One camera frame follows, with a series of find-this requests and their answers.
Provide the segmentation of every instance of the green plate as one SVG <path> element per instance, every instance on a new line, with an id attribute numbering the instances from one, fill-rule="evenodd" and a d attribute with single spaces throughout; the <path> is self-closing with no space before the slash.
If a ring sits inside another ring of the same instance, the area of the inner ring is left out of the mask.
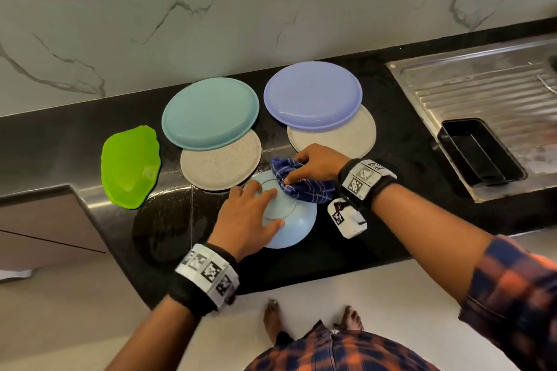
<path id="1" fill-rule="evenodd" d="M 157 133 L 148 126 L 114 134 L 102 146 L 102 186 L 116 205 L 133 210 L 143 204 L 159 170 Z"/>

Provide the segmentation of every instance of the black countertop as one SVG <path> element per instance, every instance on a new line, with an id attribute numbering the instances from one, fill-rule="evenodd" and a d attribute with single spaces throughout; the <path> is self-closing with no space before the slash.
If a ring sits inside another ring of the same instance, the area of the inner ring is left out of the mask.
<path id="1" fill-rule="evenodd" d="M 327 59 L 351 71 L 363 88 L 362 104 L 377 125 L 377 141 L 367 156 L 384 164 L 400 182 L 430 201 L 493 234 L 519 234 L 557 224 L 557 188 L 475 204 L 434 139 L 383 63 L 530 37 L 557 30 L 557 19 L 446 37 L 424 43 Z M 286 127 L 265 109 L 263 90 L 279 68 L 235 75 L 260 99 L 253 129 L 263 156 L 293 156 Z M 153 308 L 166 293 L 172 270 L 192 244 L 205 240 L 227 193 L 192 187 L 179 166 L 181 149 L 164 136 L 160 117 L 166 103 L 184 86 L 0 118 L 0 197 L 35 197 L 52 188 L 70 187 L 79 197 L 125 275 Z M 135 211 L 112 205 L 100 184 L 100 153 L 112 134 L 139 125 L 157 131 L 162 168 L 150 198 Z M 365 269 L 409 257 L 376 217 L 368 230 L 345 240 L 318 207 L 310 234 L 282 250 L 264 248 L 240 263 L 240 294 Z"/>

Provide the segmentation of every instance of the dish towel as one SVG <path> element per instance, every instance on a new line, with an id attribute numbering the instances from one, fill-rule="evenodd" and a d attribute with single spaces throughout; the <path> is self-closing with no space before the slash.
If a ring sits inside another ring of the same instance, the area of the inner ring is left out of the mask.
<path id="1" fill-rule="evenodd" d="M 334 181 L 316 181 L 313 179 L 302 179 L 294 185 L 286 185 L 284 178 L 296 169 L 302 167 L 303 164 L 297 162 L 293 158 L 271 158 L 271 171 L 277 178 L 282 191 L 292 198 L 301 201 L 312 202 L 314 204 L 323 204 L 334 198 L 335 182 Z"/>

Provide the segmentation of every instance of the black rectangular tray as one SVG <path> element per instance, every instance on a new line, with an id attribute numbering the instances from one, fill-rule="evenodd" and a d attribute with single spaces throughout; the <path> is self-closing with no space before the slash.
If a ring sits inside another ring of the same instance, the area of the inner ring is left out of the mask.
<path id="1" fill-rule="evenodd" d="M 444 121 L 437 137 L 470 186 L 505 185 L 527 176 L 519 162 L 481 119 Z"/>

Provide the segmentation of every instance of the cabinet door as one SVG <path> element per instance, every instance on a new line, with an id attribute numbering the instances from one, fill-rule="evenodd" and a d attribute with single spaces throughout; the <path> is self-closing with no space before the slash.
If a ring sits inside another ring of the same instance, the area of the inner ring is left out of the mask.
<path id="1" fill-rule="evenodd" d="M 73 193 L 0 206 L 0 230 L 108 252 Z"/>
<path id="2" fill-rule="evenodd" d="M 101 252 L 0 231 L 0 269 L 31 270 L 106 255 Z"/>

